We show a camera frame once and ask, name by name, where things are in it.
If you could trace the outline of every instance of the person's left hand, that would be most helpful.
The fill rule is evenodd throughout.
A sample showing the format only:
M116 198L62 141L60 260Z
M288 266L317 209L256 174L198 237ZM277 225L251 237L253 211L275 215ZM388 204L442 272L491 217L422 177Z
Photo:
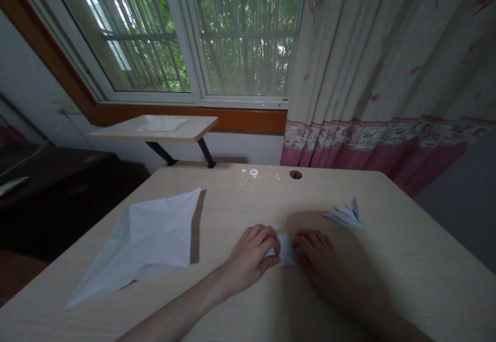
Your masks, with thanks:
M229 258L217 269L226 298L248 289L269 267L281 262L276 237L272 227L256 225L246 229ZM270 248L274 248L275 256L264 259Z

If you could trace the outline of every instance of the wooden window frame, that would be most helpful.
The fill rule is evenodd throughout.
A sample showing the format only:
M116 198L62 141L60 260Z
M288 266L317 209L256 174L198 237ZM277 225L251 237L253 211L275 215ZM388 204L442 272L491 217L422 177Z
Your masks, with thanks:
M141 115L217 116L215 131L284 134L287 110L99 103L28 0L0 0L0 7L95 126L107 127Z

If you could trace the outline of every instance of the creased paper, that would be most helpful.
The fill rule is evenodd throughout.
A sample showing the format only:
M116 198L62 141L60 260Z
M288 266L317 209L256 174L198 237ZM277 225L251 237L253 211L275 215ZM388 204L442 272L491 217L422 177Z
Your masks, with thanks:
M167 116L145 116L146 123L138 126L136 130L139 132L145 131L174 131L184 125L188 119L185 118L171 118Z
M281 245L281 252L279 254L279 258L281 259L281 262L277 266L294 266L296 263L294 262L293 259L294 252L293 252L293 248L291 247L291 243L292 243L291 236L287 234L277 235L277 240ZM274 248L271 248L265 256L268 257L273 255L275 255L275 251Z
M334 208L337 211L325 213L323 216L343 226L365 228L366 226L360 221L356 197L351 201L351 206L352 209L348 209L344 205L336 205Z
M191 221L200 191L131 204L66 308L112 293L134 280L188 267Z

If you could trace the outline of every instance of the electrical cord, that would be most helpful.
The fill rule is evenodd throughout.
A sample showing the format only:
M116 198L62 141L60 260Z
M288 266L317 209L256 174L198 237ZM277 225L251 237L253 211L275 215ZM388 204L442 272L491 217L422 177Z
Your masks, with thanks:
M32 158L33 158L33 157L35 157L37 154L39 154L39 153L43 150L43 148L45 148L45 147L46 147L46 145L47 145L48 143L50 143L50 142L52 141L52 139L53 139L53 138L55 138L55 137L58 135L58 133L60 132L61 127L62 127L62 121L60 121L60 122L58 123L58 127L57 127L57 130L55 130L55 133L53 133L53 135L52 135L52 136L50 136L50 137L49 137L49 138L48 138L45 142L43 142L43 143L41 144L41 146L40 146L40 147L39 147L39 148L38 148L35 152L33 152L33 153L32 153L31 155L29 155L28 157L26 157L26 158L22 159L22 160L21 160L21 161L19 161L18 163L14 164L13 166L11 166L10 168L8 168L8 169L7 169L7 170L5 170L4 172L0 173L0 178L1 178L1 177L3 177L4 175L6 175L8 172L11 172L11 171L12 171L12 170L14 170L15 168L17 168L19 165L24 164L26 161L28 161L28 160L32 159Z

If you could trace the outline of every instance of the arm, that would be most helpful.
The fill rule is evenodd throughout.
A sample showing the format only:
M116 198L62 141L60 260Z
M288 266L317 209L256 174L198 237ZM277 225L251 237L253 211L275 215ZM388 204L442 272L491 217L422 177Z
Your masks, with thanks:
M301 229L293 241L308 258L296 262L309 274L322 296L342 308L384 341L431 341L395 312L387 302L360 287L348 275L329 237L319 230Z
M278 264L279 243L272 227L247 228L229 258L199 283L139 323L118 341L181 340L201 317L219 303L251 287ZM276 256L264 259L270 248Z

